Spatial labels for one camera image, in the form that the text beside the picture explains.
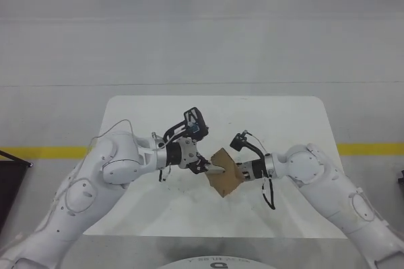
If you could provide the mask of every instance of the round white base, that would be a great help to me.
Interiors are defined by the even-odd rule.
[[[167,264],[158,269],[275,269],[260,262],[227,256],[189,258]]]

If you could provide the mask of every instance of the black cable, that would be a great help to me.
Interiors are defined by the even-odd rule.
[[[265,192],[264,192],[264,190],[265,190],[265,183],[262,184],[262,192],[263,192],[262,195],[263,195],[263,199],[264,199],[265,202],[268,204],[269,208],[272,209],[272,210],[275,210],[275,205],[274,205],[274,187],[273,187],[273,184],[272,184],[272,179],[271,179],[271,178],[268,178],[268,180],[269,180],[269,192],[270,192],[270,194],[271,194],[271,202],[268,202],[268,198],[267,198],[267,196],[265,195]]]

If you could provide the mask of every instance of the concrete floor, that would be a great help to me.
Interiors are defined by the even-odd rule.
[[[315,95],[337,143],[404,142],[404,0],[0,0],[0,146],[86,145],[109,98],[145,94]],[[341,160],[404,232],[404,156]],[[1,241],[75,164],[32,161]]]

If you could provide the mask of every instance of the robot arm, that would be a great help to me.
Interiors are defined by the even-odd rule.
[[[230,146],[238,151],[246,147],[246,134],[237,134]],[[307,201],[350,239],[371,268],[404,268],[404,241],[378,216],[362,189],[317,146],[296,145],[284,155],[259,157],[238,164],[246,180],[287,176]]]
[[[197,141],[207,134],[200,111],[191,108],[164,138],[154,132],[139,138],[123,131],[103,137],[63,180],[33,234],[0,258],[0,268],[59,268],[73,243],[143,174],[169,165],[189,168],[195,174],[223,172],[197,150]]]

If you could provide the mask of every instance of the table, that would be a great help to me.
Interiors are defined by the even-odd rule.
[[[100,132],[128,118],[139,137],[153,131],[163,135],[193,106],[209,126],[209,135],[198,143],[206,158],[224,147],[235,161],[254,159],[254,153],[238,153],[228,146],[237,132],[247,129],[268,151],[284,153],[295,144],[316,143],[342,167],[325,107],[315,97],[116,96],[108,102]],[[128,129],[120,124],[114,130]],[[262,198],[262,183],[245,182],[222,198],[203,174],[175,167],[164,183],[159,183],[157,173],[146,174],[85,234],[345,238],[288,178],[274,182],[275,211]]]

